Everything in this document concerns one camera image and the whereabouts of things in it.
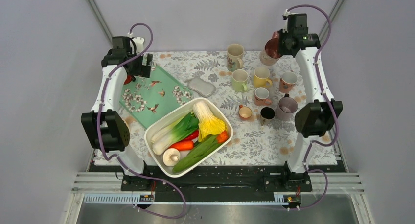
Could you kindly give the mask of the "small orange mug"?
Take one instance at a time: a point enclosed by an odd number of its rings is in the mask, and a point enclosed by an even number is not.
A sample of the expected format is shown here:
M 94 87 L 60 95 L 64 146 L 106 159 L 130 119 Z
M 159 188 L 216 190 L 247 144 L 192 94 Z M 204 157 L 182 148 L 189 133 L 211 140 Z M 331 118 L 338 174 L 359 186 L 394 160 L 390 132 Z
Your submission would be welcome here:
M 243 121 L 251 120 L 253 111 L 251 108 L 243 105 L 239 105 L 238 116 Z

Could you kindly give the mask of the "red mug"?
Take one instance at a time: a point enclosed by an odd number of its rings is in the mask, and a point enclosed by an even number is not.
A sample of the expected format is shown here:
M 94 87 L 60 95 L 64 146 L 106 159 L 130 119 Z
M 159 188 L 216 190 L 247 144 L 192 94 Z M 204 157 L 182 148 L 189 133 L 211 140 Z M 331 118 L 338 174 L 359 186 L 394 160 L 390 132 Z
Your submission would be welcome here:
M 129 84 L 131 82 L 135 82 L 135 81 L 136 81 L 136 78 L 134 76 L 128 75 L 126 80 L 124 81 L 124 85 L 127 85 L 127 84 Z

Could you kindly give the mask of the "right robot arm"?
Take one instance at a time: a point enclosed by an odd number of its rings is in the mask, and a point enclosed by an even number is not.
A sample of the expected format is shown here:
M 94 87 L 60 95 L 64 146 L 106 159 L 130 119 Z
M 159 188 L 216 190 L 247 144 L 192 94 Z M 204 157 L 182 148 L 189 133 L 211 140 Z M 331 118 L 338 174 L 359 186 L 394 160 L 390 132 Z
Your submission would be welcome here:
M 321 62 L 323 45 L 317 34 L 309 33 L 305 13 L 285 12 L 285 27 L 278 32 L 278 53 L 295 58 L 303 79 L 306 104 L 295 114 L 297 139 L 293 154 L 281 172 L 281 186 L 288 191 L 305 183 L 308 156 L 312 144 L 332 128 L 338 128 L 337 118 L 343 110 L 327 84 Z

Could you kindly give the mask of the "peach floral mug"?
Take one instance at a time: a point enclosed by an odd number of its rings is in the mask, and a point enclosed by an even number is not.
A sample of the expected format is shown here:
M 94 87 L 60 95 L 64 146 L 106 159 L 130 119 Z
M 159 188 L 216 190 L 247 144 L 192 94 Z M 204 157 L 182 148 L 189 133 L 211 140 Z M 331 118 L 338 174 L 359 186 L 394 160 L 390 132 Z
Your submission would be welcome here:
M 298 76 L 291 72 L 284 72 L 279 81 L 279 90 L 282 93 L 289 93 L 298 81 Z

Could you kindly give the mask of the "light green mug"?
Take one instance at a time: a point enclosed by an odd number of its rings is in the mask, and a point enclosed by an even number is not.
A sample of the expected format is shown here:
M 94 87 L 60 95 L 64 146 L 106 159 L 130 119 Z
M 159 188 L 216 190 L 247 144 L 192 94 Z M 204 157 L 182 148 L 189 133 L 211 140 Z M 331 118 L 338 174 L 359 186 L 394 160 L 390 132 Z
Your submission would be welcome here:
M 236 92 L 247 92 L 248 74 L 242 69 L 235 70 L 232 73 L 231 86 Z

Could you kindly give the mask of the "terracotta pink mug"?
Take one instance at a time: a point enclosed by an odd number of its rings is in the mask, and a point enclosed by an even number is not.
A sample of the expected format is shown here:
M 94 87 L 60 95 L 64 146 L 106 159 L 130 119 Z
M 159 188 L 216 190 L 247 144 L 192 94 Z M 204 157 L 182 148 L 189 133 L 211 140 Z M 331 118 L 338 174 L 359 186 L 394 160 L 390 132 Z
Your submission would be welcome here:
M 264 87 L 256 88 L 254 91 L 254 103 L 257 106 L 269 106 L 273 103 L 269 91 Z

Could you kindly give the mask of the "cream floral mug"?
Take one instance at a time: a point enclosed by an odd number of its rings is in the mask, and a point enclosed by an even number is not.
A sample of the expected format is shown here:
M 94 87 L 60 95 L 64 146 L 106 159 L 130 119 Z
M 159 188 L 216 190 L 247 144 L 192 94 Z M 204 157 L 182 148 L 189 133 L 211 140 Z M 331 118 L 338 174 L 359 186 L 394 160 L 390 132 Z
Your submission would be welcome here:
M 240 44 L 231 44 L 227 48 L 227 68 L 230 72 L 243 69 L 244 48 Z

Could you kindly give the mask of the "brown small cup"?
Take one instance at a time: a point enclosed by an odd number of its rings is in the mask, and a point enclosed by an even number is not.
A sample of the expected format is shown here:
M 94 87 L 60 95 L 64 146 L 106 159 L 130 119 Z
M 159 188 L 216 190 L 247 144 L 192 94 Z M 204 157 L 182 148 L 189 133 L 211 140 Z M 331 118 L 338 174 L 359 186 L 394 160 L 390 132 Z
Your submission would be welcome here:
M 270 107 L 263 107 L 260 111 L 260 125 L 264 126 L 267 125 L 269 122 L 271 122 L 274 117 L 275 117 L 276 113 L 275 111 L 270 108 Z

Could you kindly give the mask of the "purple mug black handle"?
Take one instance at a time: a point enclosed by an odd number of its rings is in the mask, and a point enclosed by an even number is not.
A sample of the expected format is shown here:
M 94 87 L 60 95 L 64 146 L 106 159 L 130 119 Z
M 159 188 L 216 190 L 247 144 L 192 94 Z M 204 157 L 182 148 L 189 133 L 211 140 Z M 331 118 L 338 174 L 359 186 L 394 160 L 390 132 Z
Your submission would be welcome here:
M 288 121 L 297 110 L 298 104 L 295 99 L 291 98 L 289 94 L 285 94 L 278 102 L 276 116 L 279 120 Z

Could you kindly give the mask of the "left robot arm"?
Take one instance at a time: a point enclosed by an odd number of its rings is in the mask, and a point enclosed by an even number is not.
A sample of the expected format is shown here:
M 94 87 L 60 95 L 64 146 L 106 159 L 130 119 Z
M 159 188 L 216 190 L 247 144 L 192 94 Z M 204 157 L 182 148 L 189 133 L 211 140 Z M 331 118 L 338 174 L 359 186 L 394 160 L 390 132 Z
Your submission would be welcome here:
M 150 76 L 152 55 L 144 54 L 143 44 L 144 38 L 132 34 L 112 38 L 112 48 L 101 61 L 102 81 L 97 99 L 91 110 L 81 115 L 91 147 L 99 150 L 106 161 L 115 159 L 125 175 L 134 176 L 133 184 L 139 190 L 148 189 L 152 178 L 143 172 L 144 160 L 129 145 L 130 130 L 117 109 L 125 81 L 129 77 Z

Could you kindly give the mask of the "pink tall cup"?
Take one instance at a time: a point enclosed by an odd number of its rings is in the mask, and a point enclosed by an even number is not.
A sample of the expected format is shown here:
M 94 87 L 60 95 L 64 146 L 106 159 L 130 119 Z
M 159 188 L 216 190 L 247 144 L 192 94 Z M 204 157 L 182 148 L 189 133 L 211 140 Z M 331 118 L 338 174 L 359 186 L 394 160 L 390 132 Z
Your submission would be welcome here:
M 274 65 L 282 55 L 278 52 L 278 38 L 270 39 L 264 49 L 261 51 L 259 58 L 263 65 L 272 66 Z

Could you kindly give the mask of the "yellow mug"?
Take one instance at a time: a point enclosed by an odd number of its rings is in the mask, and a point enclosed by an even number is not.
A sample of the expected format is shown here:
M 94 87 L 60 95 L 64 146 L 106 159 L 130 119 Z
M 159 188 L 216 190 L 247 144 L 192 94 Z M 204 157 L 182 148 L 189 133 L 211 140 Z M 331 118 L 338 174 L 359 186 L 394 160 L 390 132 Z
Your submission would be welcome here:
M 271 73 L 268 67 L 257 67 L 254 70 L 253 86 L 255 88 L 264 87 L 270 88 L 273 82 L 270 79 Z

